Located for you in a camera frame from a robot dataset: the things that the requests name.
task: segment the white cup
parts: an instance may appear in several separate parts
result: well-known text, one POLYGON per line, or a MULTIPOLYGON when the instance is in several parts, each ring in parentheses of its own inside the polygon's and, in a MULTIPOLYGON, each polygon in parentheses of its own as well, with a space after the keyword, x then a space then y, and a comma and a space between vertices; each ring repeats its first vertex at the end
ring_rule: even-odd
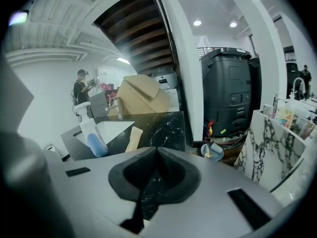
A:
POLYGON ((272 105, 264 104, 263 115, 270 117, 273 113, 274 107, 272 105))

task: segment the white marble panel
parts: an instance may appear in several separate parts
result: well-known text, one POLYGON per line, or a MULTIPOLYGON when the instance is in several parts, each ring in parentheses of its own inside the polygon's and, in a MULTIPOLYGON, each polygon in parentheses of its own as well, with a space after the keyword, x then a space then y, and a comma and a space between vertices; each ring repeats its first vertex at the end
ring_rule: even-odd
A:
POLYGON ((302 198, 314 178, 317 168, 317 134, 314 133, 314 138, 306 141, 306 149, 299 160, 297 169, 272 192, 283 206, 302 198))
POLYGON ((235 168, 267 190, 278 185, 305 149, 302 140, 254 111, 246 142, 235 168))

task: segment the faucet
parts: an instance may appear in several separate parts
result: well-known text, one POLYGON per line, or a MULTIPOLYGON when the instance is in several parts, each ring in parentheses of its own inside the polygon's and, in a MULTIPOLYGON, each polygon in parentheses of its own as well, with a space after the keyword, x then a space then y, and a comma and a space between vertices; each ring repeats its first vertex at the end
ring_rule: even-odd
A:
POLYGON ((303 85, 304 85, 303 94, 305 94, 305 93, 306 93, 306 90, 305 90, 305 82, 303 81, 303 79, 302 79, 301 77, 297 77, 297 78, 295 78, 295 80, 294 80, 294 83, 293 83, 293 94, 295 94, 295 82, 296 82, 297 79, 300 79, 300 80, 302 81, 302 83, 303 83, 303 85))
POLYGON ((275 115, 276 115, 276 112, 277 112, 277 104, 278 104, 278 101, 283 101, 285 103, 288 102, 288 100, 283 100, 281 98, 278 97, 278 95, 280 95, 280 93, 276 94, 275 97, 274 97, 274 101, 273 101, 273 113, 271 115, 272 118, 275 118, 275 115))

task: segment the white pillar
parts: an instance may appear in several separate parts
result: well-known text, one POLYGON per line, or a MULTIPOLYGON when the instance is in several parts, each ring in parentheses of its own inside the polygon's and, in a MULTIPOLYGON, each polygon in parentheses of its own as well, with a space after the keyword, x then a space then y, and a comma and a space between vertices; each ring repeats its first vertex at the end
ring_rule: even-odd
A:
POLYGON ((284 50, 277 29, 259 0, 234 0, 246 18, 260 56, 263 104, 272 104, 275 94, 286 98, 287 75, 284 50))
POLYGON ((202 68, 195 39, 178 0, 162 0, 175 40, 193 140, 203 137, 204 98, 202 68))

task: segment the person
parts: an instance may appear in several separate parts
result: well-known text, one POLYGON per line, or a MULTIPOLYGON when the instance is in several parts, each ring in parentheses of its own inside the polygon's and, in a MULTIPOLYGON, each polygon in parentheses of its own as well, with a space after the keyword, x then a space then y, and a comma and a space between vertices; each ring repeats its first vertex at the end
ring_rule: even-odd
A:
POLYGON ((89 99, 88 92, 93 88, 92 85, 85 85, 86 72, 80 69, 77 72, 77 80, 74 83, 74 97, 78 100, 78 104, 87 102, 89 99))
POLYGON ((305 99, 307 99, 308 94, 309 94, 309 84, 310 81, 312 80, 311 73, 308 71, 307 65, 304 65, 304 69, 301 71, 300 77, 303 79, 305 83, 305 99))

